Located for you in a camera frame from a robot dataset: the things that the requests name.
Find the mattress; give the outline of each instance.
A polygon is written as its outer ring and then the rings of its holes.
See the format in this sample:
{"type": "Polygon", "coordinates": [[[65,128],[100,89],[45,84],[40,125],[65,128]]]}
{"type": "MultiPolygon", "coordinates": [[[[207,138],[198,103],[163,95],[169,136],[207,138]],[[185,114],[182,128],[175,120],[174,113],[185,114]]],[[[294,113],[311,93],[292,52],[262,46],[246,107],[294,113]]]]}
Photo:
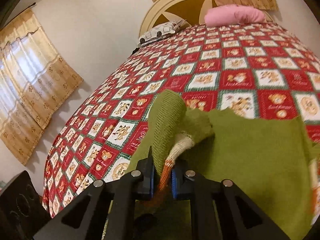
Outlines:
{"type": "Polygon", "coordinates": [[[165,89],[202,111],[229,107],[265,119],[301,115],[319,142],[319,73],[319,59],[276,23],[196,25],[141,48],[55,139],[45,164],[43,206],[54,217],[94,180],[119,179],[148,130],[152,102],[165,89]]]}

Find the black speaker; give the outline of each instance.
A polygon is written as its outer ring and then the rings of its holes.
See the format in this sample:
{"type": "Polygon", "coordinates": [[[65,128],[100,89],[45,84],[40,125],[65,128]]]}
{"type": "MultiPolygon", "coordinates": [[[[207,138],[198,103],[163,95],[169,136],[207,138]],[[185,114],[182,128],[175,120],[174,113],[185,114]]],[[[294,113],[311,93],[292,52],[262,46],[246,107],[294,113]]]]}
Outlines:
{"type": "Polygon", "coordinates": [[[18,174],[1,190],[1,239],[30,240],[50,220],[28,172],[18,174]]]}

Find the green sweater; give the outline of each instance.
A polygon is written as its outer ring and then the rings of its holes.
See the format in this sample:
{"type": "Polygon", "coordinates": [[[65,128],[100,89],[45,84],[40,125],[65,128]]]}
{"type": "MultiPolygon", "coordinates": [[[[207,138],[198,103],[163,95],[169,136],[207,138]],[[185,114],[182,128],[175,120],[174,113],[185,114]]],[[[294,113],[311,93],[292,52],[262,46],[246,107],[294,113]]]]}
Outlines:
{"type": "MultiPolygon", "coordinates": [[[[176,134],[187,134],[195,145],[180,157],[190,169],[207,179],[234,181],[292,240],[301,240],[310,229],[308,164],[316,152],[300,117],[245,119],[230,109],[191,110],[178,94],[165,90],[151,108],[148,127],[127,172],[147,157],[152,146],[161,174],[176,134]]],[[[145,239],[191,239],[189,208],[187,201],[168,197],[155,213],[158,225],[145,239]]]]}

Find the headboard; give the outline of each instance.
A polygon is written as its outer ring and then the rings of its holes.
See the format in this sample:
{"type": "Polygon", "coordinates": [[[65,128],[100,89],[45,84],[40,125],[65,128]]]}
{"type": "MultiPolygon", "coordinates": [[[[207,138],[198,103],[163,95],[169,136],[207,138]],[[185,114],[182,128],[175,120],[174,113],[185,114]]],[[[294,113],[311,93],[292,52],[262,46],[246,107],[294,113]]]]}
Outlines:
{"type": "Polygon", "coordinates": [[[168,21],[185,19],[190,25],[204,23],[208,9],[215,6],[214,0],[157,0],[144,17],[139,36],[168,21]]]}

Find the bed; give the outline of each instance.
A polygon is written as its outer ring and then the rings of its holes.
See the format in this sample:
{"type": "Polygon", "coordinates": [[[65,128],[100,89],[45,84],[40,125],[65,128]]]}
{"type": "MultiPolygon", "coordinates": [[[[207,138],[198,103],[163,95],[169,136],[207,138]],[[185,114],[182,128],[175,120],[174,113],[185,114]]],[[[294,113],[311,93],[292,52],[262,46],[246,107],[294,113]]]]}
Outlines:
{"type": "MultiPolygon", "coordinates": [[[[43,206],[54,217],[96,179],[123,174],[148,130],[148,113],[165,89],[187,106],[233,109],[245,118],[302,115],[320,141],[320,61],[274,22],[207,28],[212,0],[157,0],[140,34],[168,20],[190,26],[139,49],[87,98],[55,139],[44,171],[43,206]]],[[[316,163],[311,165],[318,213],[316,163]]]]}

